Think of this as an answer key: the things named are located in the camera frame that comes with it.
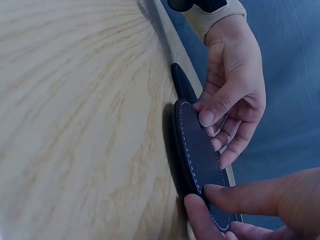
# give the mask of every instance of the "finger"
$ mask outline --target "finger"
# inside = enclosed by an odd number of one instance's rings
[[[201,197],[195,194],[189,194],[184,198],[184,205],[196,239],[225,239],[217,229],[210,216],[210,212]]]
[[[278,216],[278,203],[284,194],[279,179],[253,182],[234,187],[205,185],[207,200],[232,214]]]
[[[220,130],[221,125],[224,123],[225,116],[223,116],[215,125],[206,127],[206,131],[210,137],[215,137],[215,135]]]
[[[302,240],[306,239],[304,236],[297,234],[287,226],[280,227],[264,236],[263,240]]]
[[[254,226],[247,223],[233,221],[230,225],[230,231],[241,240],[265,240],[265,237],[272,233],[272,230]]]
[[[223,87],[206,101],[199,113],[200,123],[204,127],[214,125],[247,92],[235,81],[227,81]]]
[[[220,118],[220,119],[216,122],[216,124],[214,124],[214,125],[212,126],[215,133],[219,131],[219,129],[221,128],[221,126],[222,126],[222,124],[224,123],[225,119],[226,119],[226,116],[224,115],[222,118]]]
[[[240,120],[236,120],[232,117],[228,117],[225,120],[222,130],[212,140],[212,144],[216,151],[219,151],[231,142],[237,133],[240,123]]]
[[[214,137],[215,136],[215,129],[213,128],[213,126],[208,126],[205,128],[206,129],[206,132],[208,133],[208,135],[210,137]]]
[[[240,123],[233,140],[219,158],[222,169],[233,163],[246,149],[257,126],[256,122]]]
[[[238,240],[238,238],[232,231],[228,231],[225,234],[225,240]]]

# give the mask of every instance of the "sewing stitch line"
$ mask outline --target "sewing stitch line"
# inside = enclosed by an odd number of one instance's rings
[[[183,121],[182,121],[182,109],[183,109],[183,105],[184,105],[184,104],[189,105],[189,106],[192,107],[193,109],[194,109],[194,107],[193,107],[190,103],[184,101],[184,102],[181,104],[181,106],[180,106],[180,111],[179,111],[180,126],[181,126],[181,133],[182,133],[182,139],[183,139],[183,147],[184,147],[184,149],[186,150],[186,152],[189,152],[188,147],[187,147],[187,143],[186,143],[186,138],[185,138],[185,136],[184,136],[185,133],[184,133]],[[218,155],[217,155],[216,151],[214,151],[214,153],[215,153],[216,159],[217,159],[218,164],[219,164],[219,167],[220,167],[220,173],[221,173],[221,176],[222,176],[223,184],[224,184],[224,186],[226,186],[224,175],[223,175],[222,172],[221,172],[221,166],[220,166],[220,162],[219,162],[219,160],[218,160]],[[190,160],[190,154],[187,154],[187,159],[188,159],[188,163],[189,163],[189,165],[190,165],[190,169],[191,169],[192,175],[194,176],[194,180],[195,180],[196,187],[197,187],[199,193],[201,194],[202,191],[200,190],[200,186],[199,186],[198,183],[197,183],[198,181],[197,181],[196,174],[194,173],[194,168],[192,167],[192,162],[191,162],[191,160]],[[218,227],[220,230],[225,231],[225,230],[227,230],[227,229],[229,228],[229,225],[230,225],[230,214],[229,214],[229,213],[228,213],[227,225],[226,225],[225,228],[221,227],[221,226],[217,223],[217,221],[215,220],[215,218],[214,218],[212,215],[211,215],[211,218],[212,218],[212,220],[215,222],[215,224],[217,225],[217,227]]]

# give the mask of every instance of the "white stitching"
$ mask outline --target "white stitching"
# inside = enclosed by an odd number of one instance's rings
[[[178,80],[178,84],[179,84],[179,87],[181,90],[182,97],[185,98],[185,94],[184,94],[184,91],[182,90],[179,75],[178,75],[178,64],[175,65],[175,76],[176,76],[176,79]]]
[[[184,102],[181,104],[179,114],[180,114],[180,126],[181,126],[181,129],[182,129],[182,130],[183,130],[183,126],[182,126],[182,125],[183,125],[183,122],[182,122],[182,107],[183,107],[184,104],[188,104],[189,106],[191,106],[192,108],[194,108],[190,103],[188,103],[188,102],[186,102],[186,101],[184,101]],[[185,138],[185,136],[184,136],[185,133],[184,133],[184,131],[181,131],[181,132],[182,132],[183,140],[185,141],[185,140],[186,140],[186,138]],[[184,145],[185,145],[185,147],[184,147],[185,150],[188,152],[189,150],[188,150],[188,147],[187,147],[187,142],[184,142]],[[215,153],[216,159],[217,159],[218,164],[219,164],[219,167],[220,167],[220,172],[221,172],[223,184],[224,184],[224,186],[226,186],[225,178],[224,178],[224,175],[222,174],[222,171],[221,171],[221,166],[220,166],[220,162],[219,162],[219,159],[218,159],[218,155],[217,155],[216,151],[214,151],[214,153]],[[199,193],[202,194],[202,192],[201,192],[201,190],[200,190],[200,186],[197,184],[197,183],[198,183],[198,180],[196,179],[196,174],[194,173],[194,168],[192,167],[192,163],[191,163],[191,160],[190,160],[190,155],[188,154],[187,157],[188,157],[188,161],[189,161],[189,164],[190,164],[191,172],[192,172],[192,174],[193,174],[193,176],[194,176],[194,180],[195,180],[195,183],[196,183],[196,188],[198,189]],[[225,228],[221,227],[221,226],[216,222],[215,218],[214,218],[212,215],[211,215],[211,218],[212,218],[212,220],[215,222],[215,224],[217,225],[217,227],[218,227],[220,230],[225,231],[225,230],[227,230],[227,229],[229,228],[229,225],[230,225],[230,214],[229,214],[229,213],[228,213],[228,224],[226,225]]]

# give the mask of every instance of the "wrist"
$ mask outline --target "wrist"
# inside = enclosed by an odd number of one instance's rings
[[[216,43],[227,42],[241,36],[252,35],[248,23],[243,15],[236,14],[224,17],[213,24],[205,35],[207,47]]]

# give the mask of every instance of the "black leather piece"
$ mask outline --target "black leather piece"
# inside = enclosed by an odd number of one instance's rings
[[[167,0],[169,7],[177,12],[186,12],[198,5],[203,11],[213,13],[227,5],[227,0]]]
[[[184,184],[183,187],[179,186],[179,189],[183,189],[179,193],[180,197],[184,198],[185,195],[190,193],[198,194],[199,196],[204,197],[202,186],[209,183],[230,187],[226,170],[220,169],[220,152],[214,150],[207,131],[201,127],[197,113],[192,107],[192,104],[198,99],[186,74],[177,63],[171,65],[171,74],[178,98],[180,99],[175,104],[173,114],[173,129],[179,162],[177,169],[181,170],[178,173],[180,178],[179,184]],[[190,145],[191,148],[186,150],[186,144],[188,146]],[[191,172],[192,168],[190,166],[190,156],[195,156],[196,158],[196,162],[194,164],[199,173],[195,174],[196,176],[200,175],[199,178],[201,179],[199,188],[198,185],[195,185],[194,176]],[[217,225],[218,228],[222,232],[225,231],[224,226],[227,225],[227,213],[219,209],[215,209],[215,207],[212,205],[208,205],[208,208],[210,211],[212,211],[211,214],[216,223],[219,224],[220,227]],[[242,222],[242,216],[240,214],[230,215],[228,216],[228,219],[229,222]]]
[[[196,110],[185,99],[174,105],[173,130],[187,194],[197,194],[205,201],[204,185],[226,186],[218,157],[205,128],[201,127]],[[221,232],[226,232],[233,216],[206,201],[212,219]]]
[[[191,104],[196,103],[198,99],[195,91],[179,64],[173,63],[171,65],[171,75],[178,98],[186,99]]]

